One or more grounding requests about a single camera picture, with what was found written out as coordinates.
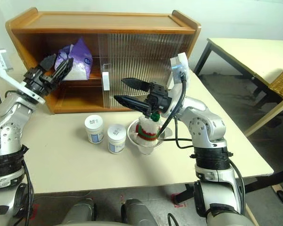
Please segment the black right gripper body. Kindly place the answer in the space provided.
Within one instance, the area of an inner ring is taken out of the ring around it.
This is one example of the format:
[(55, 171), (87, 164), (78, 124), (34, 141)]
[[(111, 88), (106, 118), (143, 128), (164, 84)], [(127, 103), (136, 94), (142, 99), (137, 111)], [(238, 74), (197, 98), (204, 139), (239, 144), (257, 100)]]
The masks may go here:
[(168, 96), (168, 91), (164, 86), (153, 82), (146, 82), (146, 90), (149, 91), (145, 102), (149, 104), (149, 109), (145, 115), (150, 116), (155, 112), (166, 113), (171, 105), (172, 98)]

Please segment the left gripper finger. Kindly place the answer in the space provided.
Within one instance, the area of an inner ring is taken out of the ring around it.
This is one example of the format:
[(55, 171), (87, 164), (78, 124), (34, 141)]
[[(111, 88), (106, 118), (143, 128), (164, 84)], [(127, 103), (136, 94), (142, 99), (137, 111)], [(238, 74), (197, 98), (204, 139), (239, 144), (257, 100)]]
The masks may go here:
[(64, 78), (70, 73), (73, 66), (73, 58), (64, 60), (52, 74), (54, 82), (62, 82)]
[(49, 71), (53, 65), (55, 64), (57, 54), (52, 54), (50, 56), (45, 57), (40, 63), (39, 66), (45, 70)]

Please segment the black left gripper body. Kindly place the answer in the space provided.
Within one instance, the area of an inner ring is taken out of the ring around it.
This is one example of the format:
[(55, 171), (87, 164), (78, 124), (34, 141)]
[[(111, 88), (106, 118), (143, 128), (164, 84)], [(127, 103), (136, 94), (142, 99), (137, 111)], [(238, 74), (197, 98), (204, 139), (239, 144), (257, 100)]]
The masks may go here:
[(54, 72), (52, 75), (46, 75), (46, 72), (40, 65), (30, 68), (24, 74), (25, 87), (41, 97), (50, 94), (62, 81), (62, 73)]

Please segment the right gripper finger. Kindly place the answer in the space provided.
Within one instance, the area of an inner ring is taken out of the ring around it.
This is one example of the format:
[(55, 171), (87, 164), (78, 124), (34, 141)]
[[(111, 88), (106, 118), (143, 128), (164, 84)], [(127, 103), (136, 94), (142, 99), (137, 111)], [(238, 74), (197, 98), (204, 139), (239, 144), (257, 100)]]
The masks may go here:
[(114, 99), (124, 107), (139, 111), (145, 116), (151, 115), (151, 105), (128, 95), (114, 95)]
[(150, 83), (139, 80), (137, 78), (123, 78), (121, 79), (121, 82), (123, 82), (126, 86), (135, 90), (148, 92), (151, 88)]

